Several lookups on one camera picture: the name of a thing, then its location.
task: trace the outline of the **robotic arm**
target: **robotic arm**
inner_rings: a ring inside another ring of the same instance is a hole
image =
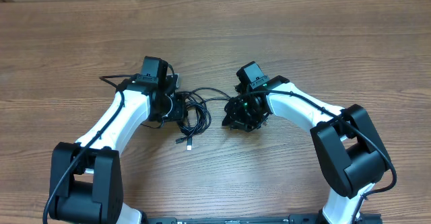
[[[178,75],[172,68],[172,75],[167,75],[168,67],[169,64],[162,59],[146,57],[140,74],[116,86],[113,103],[88,133],[74,144],[59,143],[55,147],[50,180],[53,201],[47,204],[51,218],[72,223],[182,224],[182,221],[177,222],[173,218],[147,219],[144,212],[123,203],[119,162],[119,155],[143,121],[182,121],[187,115],[183,95],[175,93]],[[270,114],[291,120],[310,132],[321,170],[331,187],[327,204],[318,215],[290,215],[287,219],[280,219],[281,223],[287,224],[286,220],[299,220],[297,223],[351,223],[358,203],[362,202],[361,195],[380,181],[389,168],[373,145],[340,124],[340,120],[348,121],[371,139],[389,159],[365,109],[358,105],[343,109],[326,104],[300,91],[284,77],[270,79],[255,62],[242,67],[237,76],[240,84],[236,86],[236,91],[240,95],[226,104],[226,117],[222,124],[249,132],[260,128]],[[322,109],[339,117],[323,114]],[[101,133],[100,129],[106,125],[107,128]],[[342,141],[354,137],[358,143],[346,150]],[[83,157],[76,161],[72,172],[67,172],[80,153],[84,153]],[[93,183],[75,181],[73,175],[83,173],[93,174]],[[358,212],[355,218],[370,224],[381,223],[380,215]],[[208,221],[187,222],[198,224]],[[214,221],[219,222],[225,223],[226,220]],[[259,222],[278,223],[261,219]]]

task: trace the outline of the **wooden table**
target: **wooden table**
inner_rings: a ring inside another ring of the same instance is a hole
[[[171,63],[182,89],[233,96],[236,71],[256,61],[325,102],[365,107],[399,179],[362,210],[431,222],[431,0],[121,0],[0,4],[1,223],[40,223],[53,148],[112,102],[98,76],[137,73],[145,55]],[[175,145],[175,124],[138,128],[121,160],[125,202],[182,218],[322,208],[329,186],[308,134],[275,116],[229,131],[223,107],[209,105],[192,151]]]

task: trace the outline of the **table surface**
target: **table surface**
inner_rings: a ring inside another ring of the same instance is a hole
[[[362,210],[387,223],[429,223],[430,22],[431,0],[0,4],[0,222],[40,223],[53,148],[86,133],[112,102],[98,76],[137,73],[151,55],[174,66],[184,90],[233,96],[236,71],[256,61],[322,101],[365,107],[398,184]],[[252,133],[230,131],[223,107],[209,104],[212,125],[192,151],[175,145],[173,123],[138,128],[121,159],[125,202],[150,217],[321,209],[329,186],[308,133],[276,116]],[[386,173],[378,185],[390,180]]]

